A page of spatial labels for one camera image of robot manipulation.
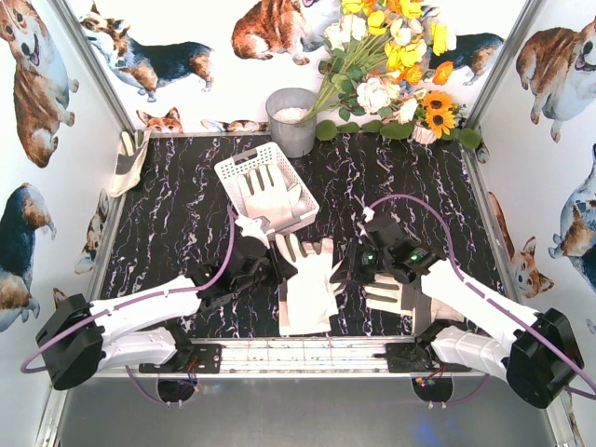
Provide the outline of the white work glove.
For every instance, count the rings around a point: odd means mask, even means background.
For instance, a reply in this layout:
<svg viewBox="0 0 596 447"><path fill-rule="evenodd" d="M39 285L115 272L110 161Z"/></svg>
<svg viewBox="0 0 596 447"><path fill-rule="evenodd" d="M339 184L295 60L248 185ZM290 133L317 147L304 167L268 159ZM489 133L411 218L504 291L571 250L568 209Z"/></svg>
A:
<svg viewBox="0 0 596 447"><path fill-rule="evenodd" d="M274 228L294 219L292 209L299 202L302 186L299 183L288 186L278 165L265 164L251 169L237 176L237 185L249 218L264 217Z"/></svg>

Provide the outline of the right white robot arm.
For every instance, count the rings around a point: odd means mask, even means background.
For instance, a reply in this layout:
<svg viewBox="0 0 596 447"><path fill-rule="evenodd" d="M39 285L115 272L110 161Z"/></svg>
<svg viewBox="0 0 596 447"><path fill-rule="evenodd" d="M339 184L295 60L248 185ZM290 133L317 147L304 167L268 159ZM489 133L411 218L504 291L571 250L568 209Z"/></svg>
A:
<svg viewBox="0 0 596 447"><path fill-rule="evenodd" d="M388 276L402 291L448 305L481 333L433 322L415 339L428 363L461 365L496 377L524 401L547 408L584 368L571 324L560 311L539 312L457 273L441 250L414 241L391 217L380 215L348 243L333 283L367 286Z"/></svg>

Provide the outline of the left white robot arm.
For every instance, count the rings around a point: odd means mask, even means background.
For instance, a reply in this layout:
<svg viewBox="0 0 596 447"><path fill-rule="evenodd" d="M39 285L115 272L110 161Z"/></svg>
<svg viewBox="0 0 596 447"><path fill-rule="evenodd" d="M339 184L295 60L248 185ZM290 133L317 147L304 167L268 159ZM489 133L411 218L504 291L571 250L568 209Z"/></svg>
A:
<svg viewBox="0 0 596 447"><path fill-rule="evenodd" d="M82 294L65 297L36 336L51 384L67 390L135 364L177 372L190 362L192 347L168 321L209 313L242 291L278 286L297 272L276 246L240 237L225 256L150 290L92 302Z"/></svg>

